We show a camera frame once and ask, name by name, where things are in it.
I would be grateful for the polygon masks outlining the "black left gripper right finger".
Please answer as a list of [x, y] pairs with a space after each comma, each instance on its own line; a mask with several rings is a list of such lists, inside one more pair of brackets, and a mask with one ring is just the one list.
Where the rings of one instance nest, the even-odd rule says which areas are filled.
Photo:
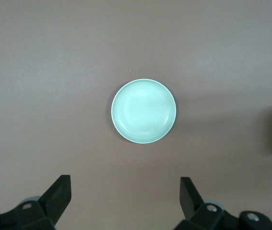
[[272, 230], [272, 221], [256, 211], [235, 217], [214, 203], [204, 202], [189, 177], [180, 178], [179, 201], [185, 216], [176, 230]]

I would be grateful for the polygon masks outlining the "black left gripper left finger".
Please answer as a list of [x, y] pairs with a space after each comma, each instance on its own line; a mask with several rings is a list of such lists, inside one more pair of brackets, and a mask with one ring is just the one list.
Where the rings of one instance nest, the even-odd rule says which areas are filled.
[[71, 201], [71, 176], [61, 175], [37, 200], [0, 213], [0, 230], [54, 230]]

